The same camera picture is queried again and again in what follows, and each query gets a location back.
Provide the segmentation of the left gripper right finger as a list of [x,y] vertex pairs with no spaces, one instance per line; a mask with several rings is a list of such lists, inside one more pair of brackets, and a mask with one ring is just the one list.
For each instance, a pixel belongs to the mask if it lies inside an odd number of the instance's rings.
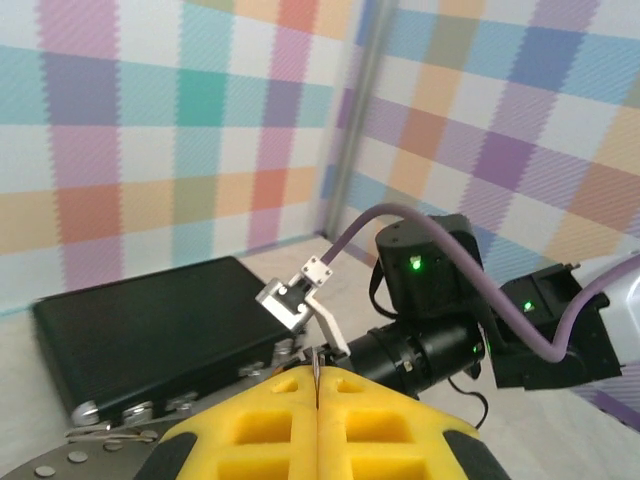
[[320,479],[506,479],[475,427],[337,367],[321,369]]

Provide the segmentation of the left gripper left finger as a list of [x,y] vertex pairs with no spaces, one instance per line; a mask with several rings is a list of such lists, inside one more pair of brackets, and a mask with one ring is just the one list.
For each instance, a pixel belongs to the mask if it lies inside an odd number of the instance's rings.
[[144,479],[316,479],[315,378],[297,367],[178,422]]

